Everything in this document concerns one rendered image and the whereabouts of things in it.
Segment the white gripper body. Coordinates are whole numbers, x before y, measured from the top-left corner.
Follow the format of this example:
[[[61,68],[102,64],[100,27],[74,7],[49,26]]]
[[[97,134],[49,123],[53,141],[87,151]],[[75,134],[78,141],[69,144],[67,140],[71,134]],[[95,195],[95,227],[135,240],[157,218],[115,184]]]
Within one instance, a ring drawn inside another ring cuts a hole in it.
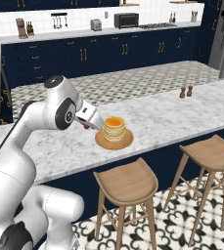
[[[88,107],[86,112],[86,121],[85,124],[89,125],[93,129],[100,130],[104,126],[104,119],[99,114],[97,108]]]

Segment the golden pancake stack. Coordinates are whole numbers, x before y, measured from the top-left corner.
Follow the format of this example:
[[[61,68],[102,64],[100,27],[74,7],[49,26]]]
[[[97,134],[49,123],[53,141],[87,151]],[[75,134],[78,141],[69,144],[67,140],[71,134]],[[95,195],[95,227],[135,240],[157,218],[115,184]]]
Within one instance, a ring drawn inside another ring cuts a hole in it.
[[[104,124],[105,138],[110,142],[119,142],[125,135],[125,123],[121,117],[108,117]]]

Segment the dark blue counter base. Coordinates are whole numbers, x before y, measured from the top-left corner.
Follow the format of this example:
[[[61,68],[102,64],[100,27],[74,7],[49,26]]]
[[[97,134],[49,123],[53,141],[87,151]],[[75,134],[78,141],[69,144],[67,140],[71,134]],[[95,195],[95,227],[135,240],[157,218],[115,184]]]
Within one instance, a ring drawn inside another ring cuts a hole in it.
[[[178,164],[182,157],[182,151],[179,146],[187,146],[201,140],[209,139],[214,134],[224,139],[224,129],[218,130],[180,143],[126,157],[86,171],[46,182],[45,186],[70,190],[82,196],[85,207],[84,212],[80,217],[80,221],[85,221],[92,216],[96,216],[98,213],[99,188],[93,175],[94,171],[107,171],[116,166],[134,162],[139,157],[142,157],[156,174],[158,179],[158,189],[166,190],[171,187]]]

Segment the round wooden plate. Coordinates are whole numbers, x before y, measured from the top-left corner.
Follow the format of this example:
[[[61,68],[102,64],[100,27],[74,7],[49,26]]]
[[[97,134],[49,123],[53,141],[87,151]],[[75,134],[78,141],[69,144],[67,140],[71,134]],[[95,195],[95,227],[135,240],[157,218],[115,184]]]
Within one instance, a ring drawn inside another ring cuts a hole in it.
[[[125,130],[124,138],[119,142],[110,142],[105,138],[105,130],[101,129],[95,137],[96,143],[106,149],[118,150],[128,147],[132,144],[134,140],[133,134],[130,130]]]

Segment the dark blue base cupboards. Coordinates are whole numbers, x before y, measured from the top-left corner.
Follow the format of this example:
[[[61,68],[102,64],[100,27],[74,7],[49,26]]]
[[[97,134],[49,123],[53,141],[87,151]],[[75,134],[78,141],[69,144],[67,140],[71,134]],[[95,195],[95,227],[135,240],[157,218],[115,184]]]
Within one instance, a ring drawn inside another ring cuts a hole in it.
[[[190,61],[196,26],[3,44],[2,64],[14,89],[46,81],[149,65]]]

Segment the wooden bar stool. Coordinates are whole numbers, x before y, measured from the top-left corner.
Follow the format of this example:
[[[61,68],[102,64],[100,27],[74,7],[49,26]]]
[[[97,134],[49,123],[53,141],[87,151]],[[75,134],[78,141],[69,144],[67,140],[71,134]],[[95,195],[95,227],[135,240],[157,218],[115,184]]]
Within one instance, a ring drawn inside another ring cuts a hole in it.
[[[120,250],[123,227],[147,218],[152,248],[157,250],[153,197],[158,179],[145,160],[140,157],[108,171],[94,172],[94,177],[100,188],[95,238],[99,238],[101,225],[111,222],[117,233],[115,250]],[[117,217],[110,216],[105,199],[119,207]]]
[[[192,190],[194,196],[199,196],[202,199],[190,236],[189,245],[192,245],[202,215],[203,206],[209,192],[212,189],[224,187],[224,139],[218,135],[213,135],[207,140],[199,141],[188,146],[180,146],[180,149],[183,151],[183,155],[164,203],[163,210],[166,209],[172,196],[181,194],[181,191],[174,192],[179,180],[182,180],[187,185],[186,191]],[[192,186],[182,177],[183,170],[189,158],[201,167],[199,178],[195,186]],[[224,230],[224,199],[220,229]]]

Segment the dark blue side cupboards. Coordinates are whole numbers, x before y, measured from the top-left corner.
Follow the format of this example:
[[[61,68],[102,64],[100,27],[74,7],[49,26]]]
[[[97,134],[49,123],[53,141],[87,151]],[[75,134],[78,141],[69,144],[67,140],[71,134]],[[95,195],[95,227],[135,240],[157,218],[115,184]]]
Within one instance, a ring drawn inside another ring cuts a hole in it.
[[[11,91],[4,72],[0,75],[0,125],[13,122],[13,104]]]

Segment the silver toaster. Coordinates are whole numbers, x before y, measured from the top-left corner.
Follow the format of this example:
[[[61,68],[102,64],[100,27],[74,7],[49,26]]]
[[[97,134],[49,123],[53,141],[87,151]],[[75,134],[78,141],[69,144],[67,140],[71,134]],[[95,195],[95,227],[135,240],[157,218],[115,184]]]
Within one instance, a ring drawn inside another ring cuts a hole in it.
[[[90,20],[91,29],[94,31],[102,30],[102,22],[99,19]]]

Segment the black toaster oven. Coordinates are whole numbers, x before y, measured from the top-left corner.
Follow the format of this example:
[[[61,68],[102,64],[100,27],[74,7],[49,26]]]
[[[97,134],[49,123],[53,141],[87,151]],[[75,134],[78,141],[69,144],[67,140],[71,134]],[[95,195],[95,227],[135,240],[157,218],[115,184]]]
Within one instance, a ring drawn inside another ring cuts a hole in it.
[[[139,15],[137,13],[122,13],[114,15],[115,28],[137,27],[139,23]]]

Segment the brown knife block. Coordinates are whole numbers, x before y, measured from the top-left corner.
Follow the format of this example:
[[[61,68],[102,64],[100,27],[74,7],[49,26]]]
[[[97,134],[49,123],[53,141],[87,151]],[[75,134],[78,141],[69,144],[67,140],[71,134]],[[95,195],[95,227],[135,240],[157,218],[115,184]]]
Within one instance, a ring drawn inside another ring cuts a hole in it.
[[[26,22],[26,32],[28,36],[34,36],[34,30],[31,21]]]

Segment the black hob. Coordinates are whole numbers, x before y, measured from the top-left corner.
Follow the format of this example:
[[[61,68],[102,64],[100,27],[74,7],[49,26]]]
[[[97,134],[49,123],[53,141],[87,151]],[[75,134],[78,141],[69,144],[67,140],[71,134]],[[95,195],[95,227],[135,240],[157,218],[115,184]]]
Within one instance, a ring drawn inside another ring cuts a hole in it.
[[[143,29],[151,29],[151,28],[164,28],[164,27],[172,27],[177,26],[174,23],[169,22],[159,22],[159,23],[147,23],[147,24],[141,24],[138,27]]]

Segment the brown coffee machine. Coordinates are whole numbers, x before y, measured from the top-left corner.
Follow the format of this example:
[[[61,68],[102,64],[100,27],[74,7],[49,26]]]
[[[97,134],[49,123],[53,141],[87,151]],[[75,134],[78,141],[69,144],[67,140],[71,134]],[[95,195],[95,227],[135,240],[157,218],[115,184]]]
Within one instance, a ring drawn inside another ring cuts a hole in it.
[[[27,34],[25,31],[25,26],[24,26],[24,20],[21,18],[17,18],[16,23],[17,23],[17,28],[18,28],[18,32],[19,32],[19,38],[20,39],[27,38]]]

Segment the dark blue tall cupboard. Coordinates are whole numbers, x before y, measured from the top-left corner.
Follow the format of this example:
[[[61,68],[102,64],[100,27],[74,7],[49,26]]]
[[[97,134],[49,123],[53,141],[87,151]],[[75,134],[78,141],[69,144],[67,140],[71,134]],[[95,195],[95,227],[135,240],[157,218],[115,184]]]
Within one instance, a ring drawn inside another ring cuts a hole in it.
[[[208,64],[222,0],[198,0],[204,3],[202,23],[199,30],[196,60]]]

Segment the wooden wall shelf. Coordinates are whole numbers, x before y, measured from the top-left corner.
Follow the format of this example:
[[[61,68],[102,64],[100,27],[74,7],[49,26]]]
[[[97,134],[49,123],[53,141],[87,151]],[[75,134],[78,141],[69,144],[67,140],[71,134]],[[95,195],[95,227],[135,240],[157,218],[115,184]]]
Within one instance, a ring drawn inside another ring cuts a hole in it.
[[[119,7],[134,7],[134,6],[140,6],[140,4],[130,3],[129,0],[119,0]]]
[[[198,3],[198,0],[169,0],[171,4],[193,4]]]

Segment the dark blue wall cupboards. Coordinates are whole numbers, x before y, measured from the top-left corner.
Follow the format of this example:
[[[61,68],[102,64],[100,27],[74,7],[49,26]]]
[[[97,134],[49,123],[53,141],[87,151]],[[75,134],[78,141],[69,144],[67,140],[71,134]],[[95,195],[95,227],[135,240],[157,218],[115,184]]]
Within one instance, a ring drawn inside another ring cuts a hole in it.
[[[120,0],[0,0],[0,12],[118,7]]]

